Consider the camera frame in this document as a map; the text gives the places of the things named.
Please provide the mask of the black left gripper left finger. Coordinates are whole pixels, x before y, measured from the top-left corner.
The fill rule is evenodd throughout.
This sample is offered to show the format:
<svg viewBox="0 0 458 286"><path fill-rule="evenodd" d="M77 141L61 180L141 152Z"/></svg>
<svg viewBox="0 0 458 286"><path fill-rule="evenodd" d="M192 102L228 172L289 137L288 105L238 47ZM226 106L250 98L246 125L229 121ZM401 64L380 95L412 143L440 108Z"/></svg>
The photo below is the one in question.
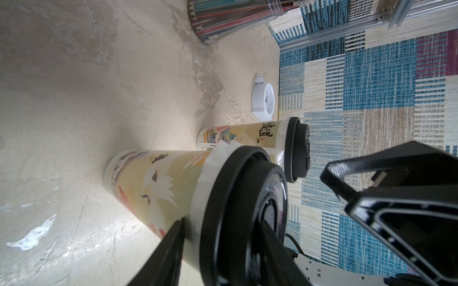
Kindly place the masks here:
<svg viewBox="0 0 458 286"><path fill-rule="evenodd" d="M174 222L166 236L128 286L177 286L186 238L184 219Z"/></svg>

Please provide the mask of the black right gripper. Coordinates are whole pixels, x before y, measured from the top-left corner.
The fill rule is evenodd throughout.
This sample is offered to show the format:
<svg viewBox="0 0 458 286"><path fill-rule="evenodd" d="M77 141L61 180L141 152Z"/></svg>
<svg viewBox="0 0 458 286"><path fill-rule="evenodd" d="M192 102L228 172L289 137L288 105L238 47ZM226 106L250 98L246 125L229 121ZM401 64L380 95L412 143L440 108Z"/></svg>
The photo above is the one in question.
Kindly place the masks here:
<svg viewBox="0 0 458 286"><path fill-rule="evenodd" d="M330 162L346 214L432 286L458 283L458 158L417 141Z"/></svg>

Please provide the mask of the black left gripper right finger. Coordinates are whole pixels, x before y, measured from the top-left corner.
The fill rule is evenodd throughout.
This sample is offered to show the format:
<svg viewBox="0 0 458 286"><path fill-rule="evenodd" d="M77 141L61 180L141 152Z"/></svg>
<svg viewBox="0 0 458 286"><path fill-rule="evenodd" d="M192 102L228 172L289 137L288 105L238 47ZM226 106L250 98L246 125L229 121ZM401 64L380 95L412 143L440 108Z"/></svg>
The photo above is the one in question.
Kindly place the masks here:
<svg viewBox="0 0 458 286"><path fill-rule="evenodd" d="M266 221L260 223L260 286L310 286Z"/></svg>

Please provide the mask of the red patterned paper cup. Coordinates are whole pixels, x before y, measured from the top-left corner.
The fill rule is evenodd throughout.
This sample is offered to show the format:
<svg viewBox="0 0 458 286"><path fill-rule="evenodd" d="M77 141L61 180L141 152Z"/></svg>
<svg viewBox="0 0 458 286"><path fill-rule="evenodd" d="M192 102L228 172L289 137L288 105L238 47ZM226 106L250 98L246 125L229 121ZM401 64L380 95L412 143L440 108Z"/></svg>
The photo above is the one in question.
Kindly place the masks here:
<svg viewBox="0 0 458 286"><path fill-rule="evenodd" d="M184 219L186 262L190 257L190 205L206 152L127 150L115 155L104 172L107 192L159 238L166 236L175 221ZM205 215L211 208L211 194ZM199 264L203 237L202 226Z"/></svg>

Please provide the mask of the black cup lid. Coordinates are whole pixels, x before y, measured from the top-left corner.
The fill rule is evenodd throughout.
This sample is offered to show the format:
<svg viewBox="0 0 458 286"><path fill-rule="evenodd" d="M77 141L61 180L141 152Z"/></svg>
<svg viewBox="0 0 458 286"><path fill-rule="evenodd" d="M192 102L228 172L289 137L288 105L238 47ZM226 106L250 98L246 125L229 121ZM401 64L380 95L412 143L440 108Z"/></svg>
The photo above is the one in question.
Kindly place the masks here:
<svg viewBox="0 0 458 286"><path fill-rule="evenodd" d="M206 206L199 266L206 286L257 286L266 221L283 241L287 179L261 147L242 145L224 162Z"/></svg>
<svg viewBox="0 0 458 286"><path fill-rule="evenodd" d="M298 117L288 121L285 139L284 171L287 182L305 178L311 167L310 129Z"/></svg>

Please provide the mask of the beige patterned paper cup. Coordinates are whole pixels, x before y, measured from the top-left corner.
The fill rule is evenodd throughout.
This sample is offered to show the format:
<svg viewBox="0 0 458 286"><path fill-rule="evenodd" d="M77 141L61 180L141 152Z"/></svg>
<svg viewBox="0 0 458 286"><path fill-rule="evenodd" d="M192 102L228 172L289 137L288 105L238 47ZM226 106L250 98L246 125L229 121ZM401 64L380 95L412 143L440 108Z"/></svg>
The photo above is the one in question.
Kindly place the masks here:
<svg viewBox="0 0 458 286"><path fill-rule="evenodd" d="M271 161L283 168L288 124L288 120L281 120L204 128L199 132L196 140L197 150L208 151L214 149L220 142L230 144L236 141L239 144L264 148Z"/></svg>

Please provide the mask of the translucent leak-proof paper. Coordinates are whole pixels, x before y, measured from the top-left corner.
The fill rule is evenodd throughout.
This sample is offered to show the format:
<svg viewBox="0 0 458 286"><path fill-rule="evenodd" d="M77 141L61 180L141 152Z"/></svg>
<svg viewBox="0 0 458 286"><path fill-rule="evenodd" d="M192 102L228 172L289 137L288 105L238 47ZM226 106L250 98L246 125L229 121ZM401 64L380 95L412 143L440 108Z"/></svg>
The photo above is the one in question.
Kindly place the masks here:
<svg viewBox="0 0 458 286"><path fill-rule="evenodd" d="M187 262L195 270L200 271L200 239L202 236L203 219L213 185L227 159L242 146L241 143L231 141L229 144L221 142L206 152L206 159L198 183L192 196L190 205L190 257Z"/></svg>

